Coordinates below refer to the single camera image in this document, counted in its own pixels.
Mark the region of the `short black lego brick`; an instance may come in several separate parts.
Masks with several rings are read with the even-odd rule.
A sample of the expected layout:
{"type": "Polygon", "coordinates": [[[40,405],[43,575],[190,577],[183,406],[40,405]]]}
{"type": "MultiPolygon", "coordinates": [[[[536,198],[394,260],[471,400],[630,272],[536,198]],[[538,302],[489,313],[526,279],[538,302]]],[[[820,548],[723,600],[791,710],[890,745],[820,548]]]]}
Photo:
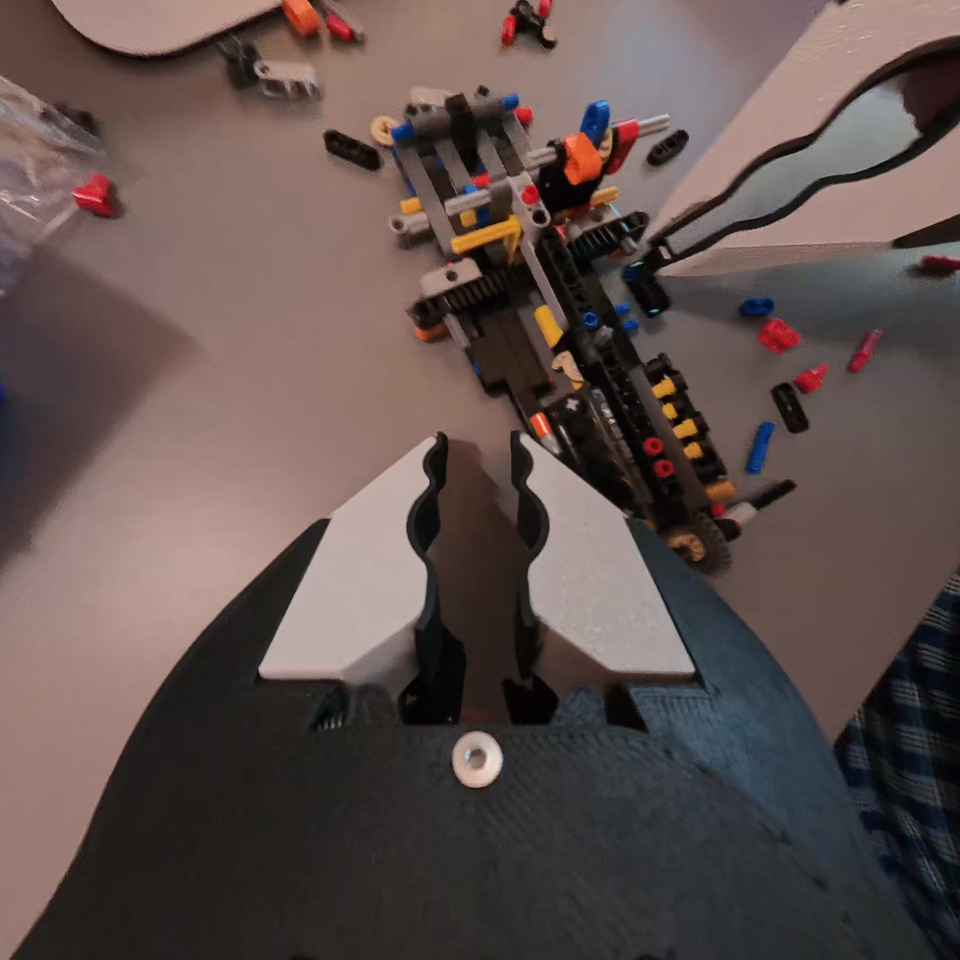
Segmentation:
{"type": "Polygon", "coordinates": [[[665,314],[671,308],[671,298],[659,278],[666,260],[659,250],[624,267],[621,276],[626,287],[647,318],[665,314]]]}

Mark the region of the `person's plaid clothing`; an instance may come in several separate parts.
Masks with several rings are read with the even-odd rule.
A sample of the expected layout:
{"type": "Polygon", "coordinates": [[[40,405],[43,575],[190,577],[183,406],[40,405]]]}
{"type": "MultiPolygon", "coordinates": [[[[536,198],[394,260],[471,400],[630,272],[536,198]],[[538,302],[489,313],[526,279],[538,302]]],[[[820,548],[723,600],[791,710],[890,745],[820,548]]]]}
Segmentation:
{"type": "Polygon", "coordinates": [[[870,845],[938,958],[959,957],[959,574],[834,743],[870,845]]]}

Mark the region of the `light grey lego pin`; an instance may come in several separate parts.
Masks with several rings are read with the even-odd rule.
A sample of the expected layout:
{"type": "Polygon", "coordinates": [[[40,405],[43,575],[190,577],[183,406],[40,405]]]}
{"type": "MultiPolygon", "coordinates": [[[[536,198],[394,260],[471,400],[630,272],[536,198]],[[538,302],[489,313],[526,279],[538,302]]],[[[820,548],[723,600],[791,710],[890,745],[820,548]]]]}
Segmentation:
{"type": "Polygon", "coordinates": [[[320,17],[321,17],[321,19],[322,19],[322,21],[323,21],[324,26],[326,26],[326,24],[325,24],[325,19],[324,19],[324,14],[330,13],[330,14],[337,15],[337,16],[341,17],[342,19],[346,20],[347,22],[349,22],[349,23],[354,27],[354,29],[357,31],[357,33],[362,32],[362,34],[363,34],[362,42],[355,42],[355,43],[349,43],[349,44],[362,44],[362,43],[366,42],[366,31],[364,30],[362,24],[360,23],[360,21],[356,18],[356,16],[355,16],[353,13],[351,13],[350,11],[348,11],[348,10],[343,6],[342,3],[336,2],[336,1],[316,1],[316,2],[315,2],[315,6],[317,7],[317,9],[318,9],[318,11],[319,11],[319,13],[320,13],[320,17]]]}

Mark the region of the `white lamp base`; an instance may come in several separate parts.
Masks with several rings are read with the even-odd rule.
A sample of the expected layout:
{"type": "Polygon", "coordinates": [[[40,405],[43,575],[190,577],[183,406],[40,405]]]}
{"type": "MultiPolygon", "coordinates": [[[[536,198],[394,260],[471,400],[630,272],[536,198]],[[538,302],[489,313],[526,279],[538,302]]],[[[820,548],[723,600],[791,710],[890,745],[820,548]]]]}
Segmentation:
{"type": "Polygon", "coordinates": [[[280,1],[54,1],[85,40],[135,58],[177,54],[281,9],[280,1]]]}

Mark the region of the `dark grey lego connector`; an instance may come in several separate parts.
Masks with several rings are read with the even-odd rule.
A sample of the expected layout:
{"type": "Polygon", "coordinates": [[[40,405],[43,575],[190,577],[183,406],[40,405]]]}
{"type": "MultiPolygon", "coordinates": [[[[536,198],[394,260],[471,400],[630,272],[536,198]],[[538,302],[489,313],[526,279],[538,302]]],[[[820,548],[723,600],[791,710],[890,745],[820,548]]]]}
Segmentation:
{"type": "Polygon", "coordinates": [[[87,110],[78,109],[66,102],[48,104],[40,114],[48,125],[66,132],[70,137],[100,138],[97,118],[87,110]]]}
{"type": "Polygon", "coordinates": [[[217,40],[215,47],[222,56],[226,78],[235,90],[258,86],[262,57],[257,44],[228,35],[217,40]]]}

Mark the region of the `black lego connector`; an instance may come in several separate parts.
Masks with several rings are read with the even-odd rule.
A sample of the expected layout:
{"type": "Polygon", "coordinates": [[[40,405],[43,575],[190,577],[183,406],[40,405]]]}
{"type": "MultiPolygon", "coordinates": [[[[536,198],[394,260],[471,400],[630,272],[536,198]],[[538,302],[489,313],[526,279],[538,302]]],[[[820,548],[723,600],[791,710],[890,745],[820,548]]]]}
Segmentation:
{"type": "Polygon", "coordinates": [[[536,5],[539,1],[515,1],[510,7],[508,15],[517,17],[517,37],[525,35],[534,38],[541,47],[553,50],[558,43],[556,34],[550,27],[548,18],[537,15],[536,5]]]}

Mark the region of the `clear plastic bag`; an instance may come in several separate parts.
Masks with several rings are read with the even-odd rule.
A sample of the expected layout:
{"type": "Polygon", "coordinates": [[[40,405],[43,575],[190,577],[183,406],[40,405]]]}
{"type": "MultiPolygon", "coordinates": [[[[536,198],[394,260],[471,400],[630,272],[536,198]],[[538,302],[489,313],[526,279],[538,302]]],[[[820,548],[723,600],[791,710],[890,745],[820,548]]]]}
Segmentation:
{"type": "Polygon", "coordinates": [[[44,122],[46,102],[1,78],[1,296],[5,298],[38,246],[78,210],[71,195],[107,169],[99,139],[44,122]]]}

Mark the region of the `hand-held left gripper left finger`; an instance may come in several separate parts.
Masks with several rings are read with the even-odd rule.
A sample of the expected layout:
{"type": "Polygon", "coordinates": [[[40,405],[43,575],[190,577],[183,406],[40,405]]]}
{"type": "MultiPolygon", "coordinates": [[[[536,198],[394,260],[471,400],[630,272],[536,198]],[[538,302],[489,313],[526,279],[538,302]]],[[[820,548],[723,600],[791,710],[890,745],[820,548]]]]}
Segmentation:
{"type": "Polygon", "coordinates": [[[428,436],[333,511],[258,666],[264,681],[378,687],[413,724],[454,724],[463,644],[442,618],[429,549],[449,438],[428,436]]]}

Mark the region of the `lego car chassis assembly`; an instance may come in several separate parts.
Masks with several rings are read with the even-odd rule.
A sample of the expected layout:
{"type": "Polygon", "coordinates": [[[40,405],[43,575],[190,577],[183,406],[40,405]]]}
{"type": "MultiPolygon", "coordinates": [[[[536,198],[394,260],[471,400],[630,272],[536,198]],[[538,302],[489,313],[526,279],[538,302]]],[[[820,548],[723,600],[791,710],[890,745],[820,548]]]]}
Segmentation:
{"type": "Polygon", "coordinates": [[[419,281],[416,335],[452,339],[533,440],[687,565],[727,570],[730,544],[797,485],[739,493],[678,366],[638,354],[634,297],[614,302],[602,282],[649,222],[621,215],[604,179],[669,116],[613,121],[596,101],[575,133],[535,149],[518,95],[454,94],[441,109],[407,103],[392,131],[411,196],[390,228],[446,257],[419,281]]]}

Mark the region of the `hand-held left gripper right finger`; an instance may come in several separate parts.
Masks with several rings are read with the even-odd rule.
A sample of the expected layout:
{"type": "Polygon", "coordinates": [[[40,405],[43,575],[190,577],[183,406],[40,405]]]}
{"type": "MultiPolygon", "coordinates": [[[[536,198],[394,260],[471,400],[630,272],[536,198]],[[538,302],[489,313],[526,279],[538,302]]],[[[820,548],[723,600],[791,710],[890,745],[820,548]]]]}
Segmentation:
{"type": "Polygon", "coordinates": [[[510,435],[516,527],[531,557],[518,586],[519,680],[510,721],[548,724],[577,690],[694,680],[696,667],[626,514],[527,434],[510,435]]]}

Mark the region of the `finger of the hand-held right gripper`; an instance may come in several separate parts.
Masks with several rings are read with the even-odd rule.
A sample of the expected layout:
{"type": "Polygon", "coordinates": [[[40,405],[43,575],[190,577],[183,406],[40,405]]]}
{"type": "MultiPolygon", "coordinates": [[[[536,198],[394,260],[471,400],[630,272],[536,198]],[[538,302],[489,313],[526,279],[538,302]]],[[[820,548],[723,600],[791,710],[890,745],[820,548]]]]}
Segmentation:
{"type": "Polygon", "coordinates": [[[816,117],[851,101],[904,101],[924,131],[958,105],[958,41],[958,2],[829,5],[738,114],[750,102],[816,117]]]}
{"type": "Polygon", "coordinates": [[[655,218],[671,278],[856,258],[958,214],[958,104],[919,130],[905,101],[791,116],[749,102],[655,218]]]}

